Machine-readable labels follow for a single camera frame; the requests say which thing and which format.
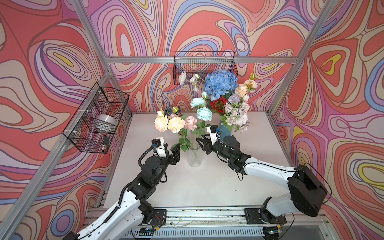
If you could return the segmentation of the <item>clear glass cup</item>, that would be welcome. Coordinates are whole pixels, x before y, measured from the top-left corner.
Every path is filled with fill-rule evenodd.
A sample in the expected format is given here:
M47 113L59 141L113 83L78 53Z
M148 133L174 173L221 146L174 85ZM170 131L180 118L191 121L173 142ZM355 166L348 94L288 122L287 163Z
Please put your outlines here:
M202 150L199 143L193 139L191 148L187 151L187 161L191 167L197 168L202 164Z

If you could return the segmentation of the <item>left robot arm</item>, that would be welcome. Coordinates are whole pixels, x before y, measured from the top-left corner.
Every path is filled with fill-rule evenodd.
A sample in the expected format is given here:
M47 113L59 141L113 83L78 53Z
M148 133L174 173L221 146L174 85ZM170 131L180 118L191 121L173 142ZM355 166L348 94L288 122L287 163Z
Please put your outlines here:
M132 229L143 225L147 232L155 232L166 223L166 210L155 210L147 201L159 183L168 180L166 170L180 161L180 144L170 150L161 139L139 157L140 173L126 184L118 201L98 219L78 233L69 232L65 240L119 240Z

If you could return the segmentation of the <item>light aqua rose stem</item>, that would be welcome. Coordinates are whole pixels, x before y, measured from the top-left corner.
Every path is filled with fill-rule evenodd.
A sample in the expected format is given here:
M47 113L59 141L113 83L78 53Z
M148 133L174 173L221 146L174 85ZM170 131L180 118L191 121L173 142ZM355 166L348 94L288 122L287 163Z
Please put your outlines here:
M209 127L209 121L213 118L212 111L207 107L208 104L208 94L202 92L202 96L199 98L194 98L191 101L191 107L197 113L197 128L192 131L193 135L196 137L201 137L206 134L206 127Z

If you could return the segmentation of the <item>cream rose spray stem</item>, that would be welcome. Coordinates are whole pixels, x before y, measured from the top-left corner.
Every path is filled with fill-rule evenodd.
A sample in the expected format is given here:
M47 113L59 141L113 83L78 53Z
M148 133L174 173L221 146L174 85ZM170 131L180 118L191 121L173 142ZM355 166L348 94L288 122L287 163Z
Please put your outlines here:
M238 85L235 89L235 94L240 98L243 98L250 93L254 93L258 88L258 84L255 79L255 74L251 74L248 80L246 80L243 84Z

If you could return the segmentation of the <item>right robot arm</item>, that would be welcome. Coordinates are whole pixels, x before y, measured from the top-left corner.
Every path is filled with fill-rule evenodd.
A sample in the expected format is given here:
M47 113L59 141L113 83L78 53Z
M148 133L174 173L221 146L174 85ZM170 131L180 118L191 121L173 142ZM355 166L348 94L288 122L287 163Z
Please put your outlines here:
M220 141L206 134L196 141L207 155L215 153L237 175L259 177L288 190L279 197L266 198L258 211L261 222L269 224L295 212L318 216L328 191L307 166L284 167L258 160L241 152L240 143L234 136L226 136Z

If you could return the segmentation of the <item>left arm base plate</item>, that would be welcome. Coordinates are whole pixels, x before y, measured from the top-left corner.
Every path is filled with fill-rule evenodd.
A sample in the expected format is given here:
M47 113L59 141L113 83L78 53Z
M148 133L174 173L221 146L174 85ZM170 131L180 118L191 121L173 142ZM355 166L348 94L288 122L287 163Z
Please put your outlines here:
M144 215L142 225L161 227L166 224L166 217L166 209L154 209Z

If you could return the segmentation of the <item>white poppy flower stem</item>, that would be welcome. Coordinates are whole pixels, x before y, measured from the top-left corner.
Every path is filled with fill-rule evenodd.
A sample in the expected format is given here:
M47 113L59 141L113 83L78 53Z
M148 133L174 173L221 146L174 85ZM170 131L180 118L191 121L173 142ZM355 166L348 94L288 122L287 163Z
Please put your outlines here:
M192 90L196 93L200 93L204 91L205 81L198 74L192 74L191 77L187 77L187 73L182 72L178 77L178 81L181 86L184 85L185 83L188 83L193 87Z

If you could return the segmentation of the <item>bright blue hydrangea stem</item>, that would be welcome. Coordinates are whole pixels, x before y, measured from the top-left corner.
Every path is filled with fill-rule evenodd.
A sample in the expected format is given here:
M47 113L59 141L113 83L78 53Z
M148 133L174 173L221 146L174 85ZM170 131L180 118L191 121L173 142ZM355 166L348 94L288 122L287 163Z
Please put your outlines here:
M227 94L231 94L238 86L238 77L227 70L216 70L205 77L203 90L211 101L218 100Z

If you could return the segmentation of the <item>red gerbera flower stem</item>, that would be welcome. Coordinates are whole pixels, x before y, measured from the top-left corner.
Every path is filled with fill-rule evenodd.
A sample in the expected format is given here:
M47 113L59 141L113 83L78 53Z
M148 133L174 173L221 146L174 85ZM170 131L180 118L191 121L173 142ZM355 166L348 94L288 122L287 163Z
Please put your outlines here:
M215 110L218 114L220 115L224 115L226 112L225 112L225 107L226 107L226 104L228 103L229 101L224 98L224 97L220 97L219 99L217 100L214 100L214 101L211 101L210 102L210 106L213 110Z

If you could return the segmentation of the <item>pink peony flower stem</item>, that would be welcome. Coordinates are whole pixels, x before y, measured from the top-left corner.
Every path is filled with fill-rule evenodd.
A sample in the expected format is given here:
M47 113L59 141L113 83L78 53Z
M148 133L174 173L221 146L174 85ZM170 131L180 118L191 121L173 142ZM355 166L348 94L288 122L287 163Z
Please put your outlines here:
M197 119L193 116L188 116L185 119L185 125L184 128L186 128L189 131L194 131L198 128L197 126Z

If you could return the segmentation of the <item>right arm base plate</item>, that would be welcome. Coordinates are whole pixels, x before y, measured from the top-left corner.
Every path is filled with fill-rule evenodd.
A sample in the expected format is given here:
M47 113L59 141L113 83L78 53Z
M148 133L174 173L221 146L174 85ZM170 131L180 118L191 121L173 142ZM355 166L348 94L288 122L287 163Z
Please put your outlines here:
M285 216L275 217L267 210L260 208L245 208L243 217L249 225L284 225L287 223Z

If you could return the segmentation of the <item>peach rose spray stem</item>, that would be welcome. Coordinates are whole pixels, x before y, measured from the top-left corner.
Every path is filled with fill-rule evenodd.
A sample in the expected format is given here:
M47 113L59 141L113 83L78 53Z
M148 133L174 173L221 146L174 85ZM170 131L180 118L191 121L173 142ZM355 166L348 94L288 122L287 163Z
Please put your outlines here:
M188 137L188 130L184 128L185 119L181 110L178 107L173 107L174 114L166 116L163 109L157 111L155 118L155 128L159 132L169 131L179 136L178 143L181 145L181 150L186 152L191 148L191 140Z

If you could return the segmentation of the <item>purple and pink mixed bouquet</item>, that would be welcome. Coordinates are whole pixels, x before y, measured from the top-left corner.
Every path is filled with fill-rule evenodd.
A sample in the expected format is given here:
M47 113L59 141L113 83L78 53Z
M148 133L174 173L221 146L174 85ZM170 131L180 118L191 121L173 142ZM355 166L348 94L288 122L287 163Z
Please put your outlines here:
M233 105L233 104L238 104L239 102L241 101L241 98L238 96L238 95L236 95L236 94L232 94L230 97L229 97L229 103L231 104L231 105Z

